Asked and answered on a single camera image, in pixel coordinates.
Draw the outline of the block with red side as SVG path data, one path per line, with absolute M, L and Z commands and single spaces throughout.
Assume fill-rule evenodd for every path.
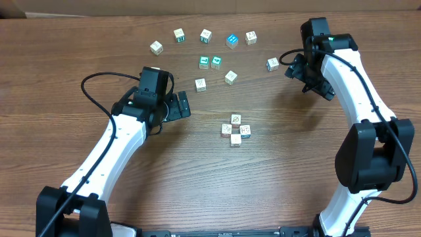
M 232 114 L 231 115 L 231 125 L 233 127 L 240 127 L 241 126 L 241 115 Z

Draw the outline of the block with red G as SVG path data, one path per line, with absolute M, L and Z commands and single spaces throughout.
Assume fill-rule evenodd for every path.
M 222 124 L 221 136 L 230 137 L 232 134 L 232 125 L 231 124 Z

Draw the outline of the block with yellow C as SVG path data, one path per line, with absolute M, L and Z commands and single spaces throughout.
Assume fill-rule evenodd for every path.
M 225 75 L 225 82 L 229 85 L 233 85 L 234 82 L 237 80 L 237 74 L 230 70 L 226 75 Z

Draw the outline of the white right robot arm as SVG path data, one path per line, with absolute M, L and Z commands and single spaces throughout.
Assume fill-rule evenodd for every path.
M 303 34 L 285 75 L 305 83 L 325 99 L 336 95 L 349 131 L 335 156 L 339 184 L 328 206 L 311 227 L 282 227 L 285 236 L 369 236 L 356 223 L 372 201 L 411 202 L 418 192 L 409 159 L 414 126 L 387 107 L 364 70 L 349 34 Z

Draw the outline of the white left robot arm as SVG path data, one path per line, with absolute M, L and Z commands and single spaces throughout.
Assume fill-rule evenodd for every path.
M 184 91 L 163 101 L 128 90 L 112 106 L 106 130 L 79 169 L 60 188 L 44 187 L 36 202 L 36 236 L 141 236 L 140 228 L 112 222 L 107 210 L 116 181 L 134 152 L 164 122 L 191 114 Z

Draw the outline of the block with blue H side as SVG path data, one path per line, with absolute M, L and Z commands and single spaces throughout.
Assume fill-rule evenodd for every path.
M 251 127 L 249 125 L 241 125 L 239 127 L 239 132 L 242 138 L 251 137 Z

